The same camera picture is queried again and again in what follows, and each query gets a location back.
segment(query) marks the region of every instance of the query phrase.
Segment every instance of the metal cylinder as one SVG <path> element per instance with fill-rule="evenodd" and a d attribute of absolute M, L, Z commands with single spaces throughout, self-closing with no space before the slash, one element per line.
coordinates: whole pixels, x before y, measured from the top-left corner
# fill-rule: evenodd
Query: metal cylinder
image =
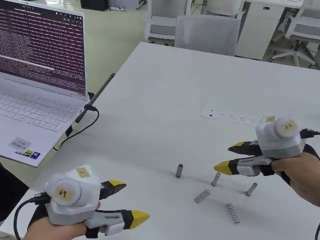
<path fill-rule="evenodd" d="M 211 185 L 212 185 L 212 186 L 214 186 L 214 187 L 217 186 L 217 182 L 218 182 L 218 180 L 219 180 L 219 178 L 220 178 L 220 175 L 221 175 L 220 172 L 217 172 L 217 173 L 216 173 L 213 181 L 211 182 Z"/>
<path fill-rule="evenodd" d="M 178 168 L 176 169 L 175 177 L 177 179 L 181 178 L 182 170 L 184 169 L 184 166 L 182 164 L 178 165 Z"/>
<path fill-rule="evenodd" d="M 245 192 L 245 195 L 247 195 L 247 197 L 251 197 L 252 192 L 256 189 L 257 186 L 258 183 L 254 182 L 249 188 L 249 190 Z"/>

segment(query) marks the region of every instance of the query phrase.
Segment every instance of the laptop sticker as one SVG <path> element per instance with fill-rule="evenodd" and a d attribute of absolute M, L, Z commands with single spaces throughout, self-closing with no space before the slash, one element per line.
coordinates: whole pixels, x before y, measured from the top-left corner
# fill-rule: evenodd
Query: laptop sticker
<path fill-rule="evenodd" d="M 28 147 L 31 146 L 31 142 L 24 140 L 20 137 L 16 137 L 12 142 L 10 142 L 9 147 L 24 153 Z"/>
<path fill-rule="evenodd" d="M 30 156 L 31 159 L 37 159 L 40 156 L 41 153 L 39 152 L 33 152 L 32 155 Z"/>
<path fill-rule="evenodd" d="M 34 153 L 34 151 L 27 150 L 24 152 L 23 156 L 30 157 L 33 153 Z"/>

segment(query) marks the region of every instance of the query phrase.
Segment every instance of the power strip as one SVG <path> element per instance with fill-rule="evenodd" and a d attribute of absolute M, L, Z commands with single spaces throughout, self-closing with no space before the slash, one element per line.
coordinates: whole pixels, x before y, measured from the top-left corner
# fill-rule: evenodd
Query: power strip
<path fill-rule="evenodd" d="M 212 118 L 216 120 L 222 120 L 234 124 L 241 124 L 252 127 L 256 127 L 261 120 L 261 117 L 248 116 L 224 110 L 216 110 L 208 107 L 204 107 L 200 115 L 206 118 Z"/>

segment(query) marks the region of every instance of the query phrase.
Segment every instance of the office chair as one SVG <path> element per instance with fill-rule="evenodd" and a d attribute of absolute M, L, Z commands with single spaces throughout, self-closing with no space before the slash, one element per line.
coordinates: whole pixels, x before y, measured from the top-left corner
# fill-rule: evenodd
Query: office chair
<path fill-rule="evenodd" d="M 294 63 L 299 67 L 299 58 L 311 63 L 309 68 L 312 69 L 316 62 L 300 52 L 300 49 L 305 49 L 303 42 L 320 44 L 320 0 L 305 0 L 302 7 L 295 17 L 289 16 L 290 24 L 285 30 L 284 37 L 286 39 L 296 40 L 294 49 L 282 49 L 284 53 L 273 56 L 269 59 L 272 63 L 274 59 L 286 56 L 293 56 Z"/>
<path fill-rule="evenodd" d="M 204 15 L 222 15 L 241 19 L 245 0 L 207 0 Z"/>
<path fill-rule="evenodd" d="M 240 20 L 217 15 L 179 16 L 174 46 L 201 52 L 236 55 Z"/>
<path fill-rule="evenodd" d="M 144 41 L 149 37 L 175 39 L 177 17 L 189 15 L 192 0 L 148 0 Z"/>

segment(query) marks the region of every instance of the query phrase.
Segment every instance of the hand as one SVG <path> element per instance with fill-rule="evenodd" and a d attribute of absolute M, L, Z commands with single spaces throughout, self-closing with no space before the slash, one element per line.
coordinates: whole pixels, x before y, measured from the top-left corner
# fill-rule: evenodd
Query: hand
<path fill-rule="evenodd" d="M 87 227 L 84 222 L 73 225 L 53 225 L 48 217 L 34 222 L 23 240 L 72 240 L 86 234 Z"/>
<path fill-rule="evenodd" d="M 320 207 L 320 161 L 314 155 L 303 152 L 300 156 L 272 162 L 275 172 L 285 172 L 290 186 L 303 199 Z"/>

